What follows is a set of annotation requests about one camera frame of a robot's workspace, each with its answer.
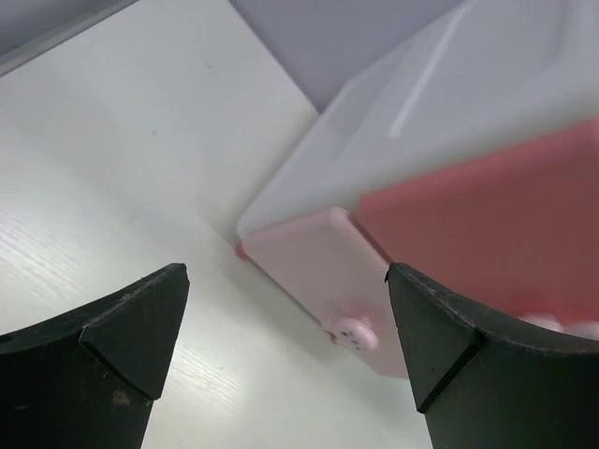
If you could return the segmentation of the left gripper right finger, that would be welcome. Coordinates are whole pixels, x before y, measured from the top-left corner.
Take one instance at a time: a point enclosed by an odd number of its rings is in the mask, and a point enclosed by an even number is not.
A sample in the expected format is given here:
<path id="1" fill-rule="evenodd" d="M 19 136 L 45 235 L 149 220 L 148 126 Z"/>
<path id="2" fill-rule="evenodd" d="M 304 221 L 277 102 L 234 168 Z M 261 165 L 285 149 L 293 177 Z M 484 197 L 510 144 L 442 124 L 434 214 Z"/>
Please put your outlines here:
<path id="1" fill-rule="evenodd" d="M 433 447 L 597 447 L 597 341 L 520 321 L 402 263 L 386 281 Z"/>

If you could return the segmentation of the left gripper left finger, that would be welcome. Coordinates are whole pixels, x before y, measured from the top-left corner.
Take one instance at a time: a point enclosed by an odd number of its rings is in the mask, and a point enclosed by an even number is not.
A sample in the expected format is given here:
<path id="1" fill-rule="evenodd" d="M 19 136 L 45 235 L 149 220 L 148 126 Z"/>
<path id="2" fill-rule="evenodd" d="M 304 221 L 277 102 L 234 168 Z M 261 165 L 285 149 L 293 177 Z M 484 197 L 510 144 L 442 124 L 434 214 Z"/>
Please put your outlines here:
<path id="1" fill-rule="evenodd" d="M 4 448 L 139 448 L 162 396 L 190 282 L 169 264 L 1 337 Z"/>

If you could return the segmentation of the light pink drawer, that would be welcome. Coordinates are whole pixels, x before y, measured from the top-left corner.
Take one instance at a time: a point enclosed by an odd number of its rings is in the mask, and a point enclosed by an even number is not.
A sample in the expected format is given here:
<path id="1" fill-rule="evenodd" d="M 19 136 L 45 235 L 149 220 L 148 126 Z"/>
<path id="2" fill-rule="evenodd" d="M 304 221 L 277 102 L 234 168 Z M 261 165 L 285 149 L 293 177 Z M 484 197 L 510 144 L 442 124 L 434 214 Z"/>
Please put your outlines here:
<path id="1" fill-rule="evenodd" d="M 382 376 L 406 377 L 385 282 L 389 263 L 349 211 L 331 208 L 258 230 L 241 238 L 241 249 L 337 344 Z"/>

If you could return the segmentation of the white shoe cabinet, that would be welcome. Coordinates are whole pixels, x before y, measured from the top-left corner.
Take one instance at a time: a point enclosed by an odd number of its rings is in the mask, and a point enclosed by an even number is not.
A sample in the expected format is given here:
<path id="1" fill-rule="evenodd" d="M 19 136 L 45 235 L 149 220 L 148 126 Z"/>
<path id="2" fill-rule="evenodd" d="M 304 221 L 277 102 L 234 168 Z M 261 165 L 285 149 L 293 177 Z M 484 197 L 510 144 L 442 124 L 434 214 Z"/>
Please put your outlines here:
<path id="1" fill-rule="evenodd" d="M 597 114 L 596 2 L 464 2 L 342 88 L 238 236 Z"/>

